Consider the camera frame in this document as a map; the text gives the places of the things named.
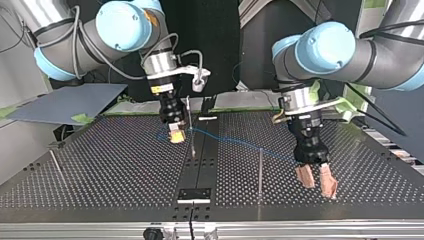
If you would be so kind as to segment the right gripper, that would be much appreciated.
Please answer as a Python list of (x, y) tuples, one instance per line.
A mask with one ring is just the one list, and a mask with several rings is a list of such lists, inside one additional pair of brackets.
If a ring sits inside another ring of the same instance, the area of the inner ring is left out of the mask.
[(179, 76), (167, 76), (148, 81), (151, 93), (160, 102), (159, 115), (163, 123), (169, 124), (170, 142), (179, 144), (185, 141), (186, 108), (179, 96), (181, 83)]

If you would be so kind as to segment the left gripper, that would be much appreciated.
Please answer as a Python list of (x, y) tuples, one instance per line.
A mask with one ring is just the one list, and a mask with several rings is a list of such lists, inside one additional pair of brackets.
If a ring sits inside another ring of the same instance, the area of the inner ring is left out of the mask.
[(296, 139), (293, 151), (295, 160), (302, 166), (295, 168), (297, 179), (305, 188), (313, 188), (315, 180), (312, 169), (306, 164), (320, 166), (320, 184), (323, 197), (335, 199), (338, 182), (333, 177), (329, 162), (329, 150), (321, 140), (320, 131), (323, 128), (323, 120), (320, 111), (312, 111), (299, 115), (293, 115), (287, 122), (288, 129)]

